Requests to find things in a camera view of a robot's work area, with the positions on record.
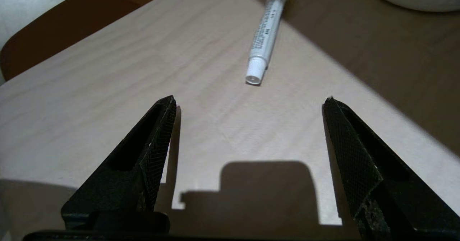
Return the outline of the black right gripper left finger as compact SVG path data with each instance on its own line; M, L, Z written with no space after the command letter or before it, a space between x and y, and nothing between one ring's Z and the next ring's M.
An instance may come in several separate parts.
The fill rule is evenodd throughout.
M172 95L154 103L63 205L66 229L83 228L99 212L154 209L176 113Z

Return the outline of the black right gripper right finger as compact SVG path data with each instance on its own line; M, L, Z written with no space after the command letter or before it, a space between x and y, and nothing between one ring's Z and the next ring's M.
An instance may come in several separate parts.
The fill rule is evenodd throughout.
M322 110L363 240L459 240L459 216L349 106L329 97Z

